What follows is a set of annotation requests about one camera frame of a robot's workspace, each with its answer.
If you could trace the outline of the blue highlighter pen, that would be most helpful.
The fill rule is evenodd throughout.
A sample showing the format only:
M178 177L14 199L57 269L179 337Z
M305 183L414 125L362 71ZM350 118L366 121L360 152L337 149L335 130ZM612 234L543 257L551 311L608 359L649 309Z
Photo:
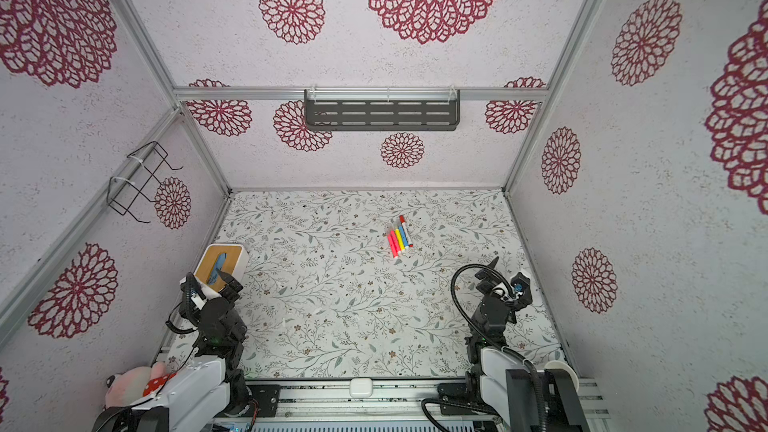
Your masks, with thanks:
M398 243L400 244L400 249L402 251L407 250L410 247L410 242L408 239L407 232L405 230L405 224L403 222L400 222L398 224L396 235L398 236Z

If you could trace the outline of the red-pink highlighter pen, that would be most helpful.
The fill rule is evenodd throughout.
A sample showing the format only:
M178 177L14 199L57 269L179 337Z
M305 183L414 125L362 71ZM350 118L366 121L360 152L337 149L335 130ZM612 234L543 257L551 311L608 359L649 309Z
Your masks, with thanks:
M390 246L391 246L391 249L392 249L393 256L394 257L398 257L399 254L400 254L400 250L399 250L399 247L398 247L397 238L395 236L395 232L394 231L395 230L392 230L389 233L388 240L390 242Z

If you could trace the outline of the white red-tipped marker pen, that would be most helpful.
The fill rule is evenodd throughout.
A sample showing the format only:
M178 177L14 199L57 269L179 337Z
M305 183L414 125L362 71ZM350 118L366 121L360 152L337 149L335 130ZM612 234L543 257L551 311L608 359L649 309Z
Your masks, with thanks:
M406 245L406 247L412 247L413 246L413 242L412 242L412 240L410 238L410 234L408 232L408 228L407 228L407 223L406 223L405 217L403 215L400 215L399 216L399 221L400 221L401 233L402 233L405 245Z

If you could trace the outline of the yellow highlighter pen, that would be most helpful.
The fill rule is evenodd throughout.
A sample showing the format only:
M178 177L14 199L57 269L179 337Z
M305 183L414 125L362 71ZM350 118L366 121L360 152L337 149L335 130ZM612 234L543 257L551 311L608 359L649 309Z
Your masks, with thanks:
M399 228L395 228L394 232L395 232L395 236L397 238L397 243L398 243L399 250L402 252L402 251L404 251L406 249L406 245L405 245L402 233L401 233Z

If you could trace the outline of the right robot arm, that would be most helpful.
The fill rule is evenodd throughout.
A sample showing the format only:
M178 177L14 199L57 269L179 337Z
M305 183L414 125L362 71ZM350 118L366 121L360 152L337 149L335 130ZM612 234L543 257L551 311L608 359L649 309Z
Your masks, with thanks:
M481 294L473 313L461 313L471 331L466 338L470 399L493 409L510 431L587 431L575 371L562 361L539 369L507 344L507 327L517 323L517 313L533 297L527 276L506 278L497 263L470 264L456 273L473 270Z

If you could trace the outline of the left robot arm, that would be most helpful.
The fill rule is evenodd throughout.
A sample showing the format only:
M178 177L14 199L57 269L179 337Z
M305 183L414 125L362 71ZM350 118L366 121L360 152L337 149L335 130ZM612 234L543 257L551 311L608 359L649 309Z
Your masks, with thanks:
M107 380L105 407L94 431L200 431L215 416L236 416L251 401L239 361L247 327L234 305L243 286L227 272L213 290L188 273L181 283L180 315L191 326L179 335L196 333L189 356L168 371L162 361L112 375Z

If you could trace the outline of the white wooden-top tissue box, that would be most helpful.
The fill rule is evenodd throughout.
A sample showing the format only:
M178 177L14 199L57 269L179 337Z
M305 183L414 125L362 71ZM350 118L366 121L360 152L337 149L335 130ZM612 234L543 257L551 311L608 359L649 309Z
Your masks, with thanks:
M249 255L242 245L213 243L206 248L193 275L201 284L203 294L214 298L227 286L222 274L227 273L242 282L248 262Z

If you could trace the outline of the white mug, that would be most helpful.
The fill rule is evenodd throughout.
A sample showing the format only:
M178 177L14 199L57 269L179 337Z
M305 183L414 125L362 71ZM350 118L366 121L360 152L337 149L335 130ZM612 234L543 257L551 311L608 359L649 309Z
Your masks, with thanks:
M564 371L566 372L574 386L576 392L580 389L580 380L576 371L566 362L560 360L550 360L544 365L544 369L547 371Z

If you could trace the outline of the pink plush toy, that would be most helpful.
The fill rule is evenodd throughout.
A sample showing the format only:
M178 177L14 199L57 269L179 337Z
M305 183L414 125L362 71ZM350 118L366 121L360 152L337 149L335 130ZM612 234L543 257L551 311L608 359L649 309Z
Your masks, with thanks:
M159 390L174 377L165 362L139 366L107 379L105 408L125 407Z

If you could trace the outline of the small white box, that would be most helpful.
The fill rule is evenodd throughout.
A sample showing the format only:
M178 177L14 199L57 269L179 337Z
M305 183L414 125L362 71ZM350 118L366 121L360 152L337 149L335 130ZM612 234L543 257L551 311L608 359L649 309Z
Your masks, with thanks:
M349 382L349 395L352 399L371 398L374 382L371 378L354 378Z

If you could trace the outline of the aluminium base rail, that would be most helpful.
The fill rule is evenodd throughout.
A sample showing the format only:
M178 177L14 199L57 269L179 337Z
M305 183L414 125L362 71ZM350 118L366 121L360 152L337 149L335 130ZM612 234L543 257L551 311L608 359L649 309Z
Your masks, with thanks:
M462 378L373 380L371 398L352 399L347 380L249 380L248 408L209 422L228 431L510 431L470 399ZM579 379L587 431L608 431L610 415L594 380Z

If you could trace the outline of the dark metal wall shelf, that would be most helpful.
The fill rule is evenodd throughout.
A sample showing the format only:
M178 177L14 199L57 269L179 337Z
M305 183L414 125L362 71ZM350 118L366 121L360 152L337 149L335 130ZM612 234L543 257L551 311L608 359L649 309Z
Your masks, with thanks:
M460 123L460 92L385 91L362 95L304 92L304 118L313 132L451 132Z

